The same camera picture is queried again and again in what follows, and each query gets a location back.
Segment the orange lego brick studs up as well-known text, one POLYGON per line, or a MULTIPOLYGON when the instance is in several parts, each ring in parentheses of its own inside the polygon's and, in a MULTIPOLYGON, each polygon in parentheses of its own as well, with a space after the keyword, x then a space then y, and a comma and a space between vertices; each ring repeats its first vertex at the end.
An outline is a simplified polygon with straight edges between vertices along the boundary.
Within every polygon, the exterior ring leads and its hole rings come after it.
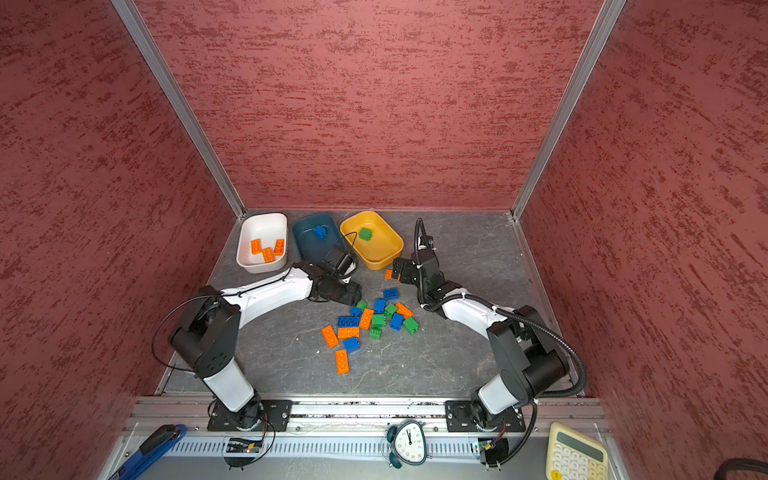
POLYGON ((270 247, 263 249, 261 255, 265 263, 273 263, 275 261, 275 256, 270 247))

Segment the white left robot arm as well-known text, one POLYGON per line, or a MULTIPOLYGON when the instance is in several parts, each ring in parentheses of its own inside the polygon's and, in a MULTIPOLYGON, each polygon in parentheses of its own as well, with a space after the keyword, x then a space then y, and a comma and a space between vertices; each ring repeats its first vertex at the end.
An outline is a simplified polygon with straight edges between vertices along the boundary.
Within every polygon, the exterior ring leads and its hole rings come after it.
POLYGON ((354 307, 362 286, 311 262, 241 287, 205 286, 179 306, 181 317, 168 342, 212 392, 215 404, 240 429, 251 429, 261 419, 261 398, 235 360, 239 332, 269 312, 310 298, 354 307))

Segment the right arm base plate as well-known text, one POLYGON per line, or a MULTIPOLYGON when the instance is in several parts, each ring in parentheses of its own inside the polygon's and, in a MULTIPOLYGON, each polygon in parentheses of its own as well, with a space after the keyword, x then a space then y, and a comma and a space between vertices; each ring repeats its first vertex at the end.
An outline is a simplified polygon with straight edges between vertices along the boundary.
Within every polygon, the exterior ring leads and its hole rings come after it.
POLYGON ((444 403, 447 430, 451 433, 522 433, 522 415, 512 408, 499 414, 486 412, 479 400, 448 400, 444 403))

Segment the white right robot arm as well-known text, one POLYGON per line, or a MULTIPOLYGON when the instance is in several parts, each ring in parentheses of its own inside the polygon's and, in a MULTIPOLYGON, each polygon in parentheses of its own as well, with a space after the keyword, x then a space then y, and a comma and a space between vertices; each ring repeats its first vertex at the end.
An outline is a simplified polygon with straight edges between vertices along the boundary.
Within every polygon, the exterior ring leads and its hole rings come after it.
POLYGON ((558 335, 528 305, 506 309, 449 281, 436 256, 424 250, 393 261, 392 276, 417 288, 420 305, 488 340, 498 373, 471 397, 470 415, 481 429, 497 427, 509 409, 525 407, 570 373, 558 335))

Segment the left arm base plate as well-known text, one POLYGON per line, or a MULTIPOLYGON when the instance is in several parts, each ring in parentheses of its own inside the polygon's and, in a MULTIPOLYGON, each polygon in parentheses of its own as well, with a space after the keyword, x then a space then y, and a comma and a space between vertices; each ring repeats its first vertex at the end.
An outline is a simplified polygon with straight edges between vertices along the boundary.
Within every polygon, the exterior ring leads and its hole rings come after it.
POLYGON ((273 429, 284 432, 293 405, 291 400, 252 399, 240 410, 232 412, 216 399, 209 404, 207 430, 250 433, 273 429))

